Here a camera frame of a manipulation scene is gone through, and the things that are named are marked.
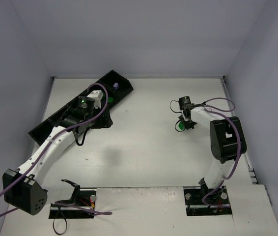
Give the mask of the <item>green lego brick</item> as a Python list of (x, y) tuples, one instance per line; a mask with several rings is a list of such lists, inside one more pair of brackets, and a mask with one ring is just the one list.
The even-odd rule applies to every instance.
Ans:
[(184, 124), (182, 122), (179, 122), (178, 127), (179, 127), (180, 130), (184, 130), (185, 129), (185, 126), (184, 126)]

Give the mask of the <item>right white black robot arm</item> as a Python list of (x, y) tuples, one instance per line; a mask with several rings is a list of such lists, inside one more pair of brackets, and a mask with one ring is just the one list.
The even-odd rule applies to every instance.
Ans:
[(210, 131), (210, 149), (213, 162), (208, 173), (200, 181), (207, 189), (220, 188), (225, 180), (229, 180), (235, 173), (242, 154), (247, 151), (247, 144), (240, 119), (236, 116), (228, 117), (226, 113), (235, 110), (225, 110), (209, 105), (211, 98), (202, 103), (192, 103), (189, 96), (177, 100), (180, 114), (175, 125), (179, 132), (194, 129), (197, 124)]

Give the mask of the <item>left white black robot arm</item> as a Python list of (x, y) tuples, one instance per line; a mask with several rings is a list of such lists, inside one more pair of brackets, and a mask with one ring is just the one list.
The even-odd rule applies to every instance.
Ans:
[(63, 178), (62, 185), (47, 187), (43, 184), (44, 179), (70, 145), (83, 145), (77, 141), (78, 137), (85, 137), (92, 128), (109, 128), (111, 125), (108, 102), (102, 91), (79, 96), (38, 150), (18, 169), (7, 169), (3, 174), (5, 202), (30, 215), (38, 214), (48, 204), (76, 204), (81, 197), (80, 185)]

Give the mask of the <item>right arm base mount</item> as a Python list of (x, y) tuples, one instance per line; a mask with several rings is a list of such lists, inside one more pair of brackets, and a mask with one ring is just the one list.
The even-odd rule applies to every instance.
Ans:
[(225, 186), (208, 196), (205, 199), (206, 203), (204, 203), (202, 199), (206, 193), (200, 187), (183, 188), (186, 215), (188, 217), (232, 215), (228, 192)]

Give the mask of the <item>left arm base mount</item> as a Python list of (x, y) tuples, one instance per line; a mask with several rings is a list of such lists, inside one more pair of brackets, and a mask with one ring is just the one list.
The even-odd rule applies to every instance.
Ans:
[(49, 219), (93, 219), (94, 213), (86, 212), (72, 207), (73, 205), (79, 206), (84, 209), (94, 210), (95, 202), (90, 197), (96, 196), (94, 189), (81, 189), (80, 186), (68, 179), (62, 179), (71, 185), (74, 190), (69, 200), (62, 200), (62, 203), (69, 204), (70, 206), (58, 206), (51, 204), (49, 211)]

